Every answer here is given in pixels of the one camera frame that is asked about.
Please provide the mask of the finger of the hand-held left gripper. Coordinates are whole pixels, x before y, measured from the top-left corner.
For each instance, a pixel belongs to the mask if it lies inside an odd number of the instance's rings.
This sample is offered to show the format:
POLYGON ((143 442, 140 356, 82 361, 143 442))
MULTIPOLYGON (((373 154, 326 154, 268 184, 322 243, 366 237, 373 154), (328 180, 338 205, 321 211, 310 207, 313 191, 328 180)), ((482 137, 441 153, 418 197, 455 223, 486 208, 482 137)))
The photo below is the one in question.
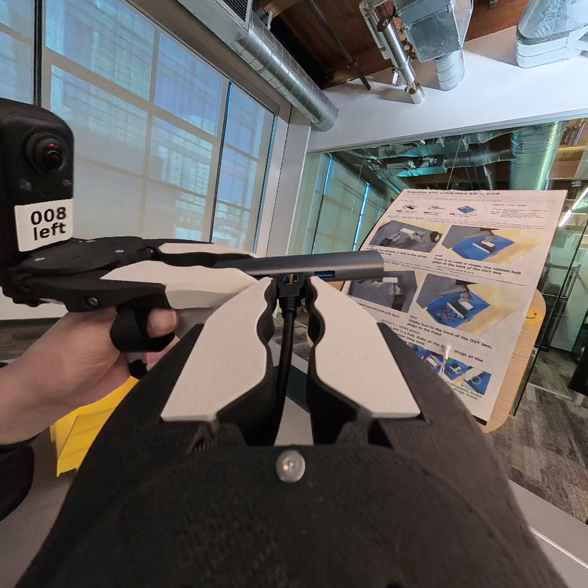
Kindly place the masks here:
POLYGON ((255 278, 236 268, 178 267, 161 261, 116 268, 101 279, 161 284, 167 302, 175 310, 218 307, 256 283, 255 278))
POLYGON ((155 246, 161 260, 173 261, 231 261, 254 259, 255 254, 231 246, 200 242, 171 242, 155 246))

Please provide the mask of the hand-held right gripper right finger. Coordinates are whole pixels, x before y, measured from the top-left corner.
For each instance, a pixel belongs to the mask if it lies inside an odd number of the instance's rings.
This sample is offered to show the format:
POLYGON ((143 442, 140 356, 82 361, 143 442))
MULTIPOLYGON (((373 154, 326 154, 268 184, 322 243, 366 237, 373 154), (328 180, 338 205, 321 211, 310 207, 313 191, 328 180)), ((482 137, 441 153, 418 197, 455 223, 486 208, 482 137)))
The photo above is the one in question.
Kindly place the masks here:
POLYGON ((420 418, 421 411, 382 333, 352 298, 318 277, 306 283, 312 342, 306 403, 314 440, 335 440, 344 425, 420 418))

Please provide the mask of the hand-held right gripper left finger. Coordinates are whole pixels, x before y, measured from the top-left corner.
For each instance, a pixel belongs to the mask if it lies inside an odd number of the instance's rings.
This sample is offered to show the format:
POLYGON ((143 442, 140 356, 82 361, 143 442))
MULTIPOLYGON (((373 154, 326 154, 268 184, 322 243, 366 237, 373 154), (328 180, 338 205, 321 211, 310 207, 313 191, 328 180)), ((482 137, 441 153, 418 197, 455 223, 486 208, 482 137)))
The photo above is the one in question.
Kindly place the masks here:
POLYGON ((206 320, 170 393, 165 422, 231 423, 246 440, 275 438, 273 334, 276 281, 264 277, 206 320))

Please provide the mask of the thin black cable small plug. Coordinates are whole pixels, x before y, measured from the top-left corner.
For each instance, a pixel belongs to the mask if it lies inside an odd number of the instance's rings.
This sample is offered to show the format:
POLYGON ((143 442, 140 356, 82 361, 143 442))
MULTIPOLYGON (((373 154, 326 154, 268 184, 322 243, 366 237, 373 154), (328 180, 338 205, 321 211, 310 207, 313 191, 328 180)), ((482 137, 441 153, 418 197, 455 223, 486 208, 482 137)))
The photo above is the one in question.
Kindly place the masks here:
POLYGON ((281 276, 277 281, 277 301, 282 311, 283 329, 279 364, 276 375, 276 405, 271 418, 270 443, 275 444, 279 431, 293 353, 293 333, 298 308, 302 300, 304 278, 298 273, 281 276))

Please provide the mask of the grey metal USB hub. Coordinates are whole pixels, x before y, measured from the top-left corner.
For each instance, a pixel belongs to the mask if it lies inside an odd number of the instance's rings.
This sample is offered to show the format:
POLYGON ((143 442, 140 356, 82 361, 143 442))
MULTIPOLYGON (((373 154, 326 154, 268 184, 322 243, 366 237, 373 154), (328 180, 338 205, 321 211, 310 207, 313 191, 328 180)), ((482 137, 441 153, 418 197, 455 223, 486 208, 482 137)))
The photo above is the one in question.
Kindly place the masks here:
POLYGON ((217 262, 213 268, 234 268, 258 279, 298 274, 303 278, 317 276, 326 282, 380 279, 385 273, 382 256, 372 250, 236 259, 217 262))

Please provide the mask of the yellow plastic bin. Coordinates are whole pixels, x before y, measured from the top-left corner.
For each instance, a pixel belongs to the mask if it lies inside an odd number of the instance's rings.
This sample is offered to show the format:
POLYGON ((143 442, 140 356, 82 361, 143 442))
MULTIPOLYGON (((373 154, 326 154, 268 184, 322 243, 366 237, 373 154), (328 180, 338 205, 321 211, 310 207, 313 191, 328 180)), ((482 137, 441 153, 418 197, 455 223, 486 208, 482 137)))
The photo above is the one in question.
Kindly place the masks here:
POLYGON ((114 409, 137 383, 138 379, 130 377, 101 400, 70 412, 49 428, 56 455, 56 477, 80 467, 114 409))

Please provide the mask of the person's left forearm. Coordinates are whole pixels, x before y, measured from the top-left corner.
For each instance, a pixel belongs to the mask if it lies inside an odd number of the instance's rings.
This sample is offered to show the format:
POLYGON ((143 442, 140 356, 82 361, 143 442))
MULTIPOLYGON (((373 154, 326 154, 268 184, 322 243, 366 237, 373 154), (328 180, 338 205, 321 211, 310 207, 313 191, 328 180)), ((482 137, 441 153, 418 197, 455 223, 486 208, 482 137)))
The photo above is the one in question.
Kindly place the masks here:
POLYGON ((28 396, 24 376, 16 363, 1 368, 1 445, 9 446, 29 440, 28 396))

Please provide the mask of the person's left hand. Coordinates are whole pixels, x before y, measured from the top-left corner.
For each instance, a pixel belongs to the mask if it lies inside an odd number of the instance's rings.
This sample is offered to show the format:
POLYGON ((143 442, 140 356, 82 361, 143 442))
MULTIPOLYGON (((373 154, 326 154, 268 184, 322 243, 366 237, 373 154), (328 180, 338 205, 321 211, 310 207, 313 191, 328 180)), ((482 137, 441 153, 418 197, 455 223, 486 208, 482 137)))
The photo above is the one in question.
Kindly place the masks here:
POLYGON ((129 379, 128 359, 110 337, 117 314, 114 307, 67 313, 13 362, 26 381, 31 433, 42 433, 129 379))

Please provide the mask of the instruction poster board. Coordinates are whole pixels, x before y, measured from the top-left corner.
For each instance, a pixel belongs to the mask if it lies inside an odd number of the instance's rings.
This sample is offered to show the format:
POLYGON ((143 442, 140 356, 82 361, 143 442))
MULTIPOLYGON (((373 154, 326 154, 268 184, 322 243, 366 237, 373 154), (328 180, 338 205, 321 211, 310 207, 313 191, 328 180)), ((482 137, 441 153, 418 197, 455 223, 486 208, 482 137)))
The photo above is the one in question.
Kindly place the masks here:
POLYGON ((567 190, 405 189, 360 247, 381 254, 384 276, 343 292, 489 425, 566 199, 567 190))

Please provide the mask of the black quilted cushion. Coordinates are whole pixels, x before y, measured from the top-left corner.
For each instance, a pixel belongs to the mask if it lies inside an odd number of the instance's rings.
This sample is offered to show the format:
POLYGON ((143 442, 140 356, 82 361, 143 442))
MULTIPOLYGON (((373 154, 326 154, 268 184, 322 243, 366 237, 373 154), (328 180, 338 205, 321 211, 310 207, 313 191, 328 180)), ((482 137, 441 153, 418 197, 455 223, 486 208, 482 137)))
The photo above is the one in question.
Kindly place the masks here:
POLYGON ((1 520, 10 515, 28 495, 34 475, 35 437, 1 445, 1 520))

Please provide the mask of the silver ventilation duct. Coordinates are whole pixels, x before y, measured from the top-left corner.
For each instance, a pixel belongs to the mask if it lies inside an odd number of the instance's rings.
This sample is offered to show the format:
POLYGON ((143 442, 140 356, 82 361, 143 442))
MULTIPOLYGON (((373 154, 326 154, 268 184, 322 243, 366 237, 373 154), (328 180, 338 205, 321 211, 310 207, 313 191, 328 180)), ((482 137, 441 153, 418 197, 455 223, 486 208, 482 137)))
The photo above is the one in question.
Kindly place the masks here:
POLYGON ((337 120, 335 104, 283 47, 254 11, 253 1, 180 1, 317 130, 337 120))
MULTIPOLYGON (((384 3, 362 1, 359 11, 381 55, 392 63, 393 86, 403 89, 413 104, 420 104, 424 92, 394 27, 393 17, 381 17, 378 13, 378 7, 384 3)), ((434 62, 442 91, 457 87, 465 76, 463 45, 473 1, 393 1, 393 4, 417 60, 434 62)))

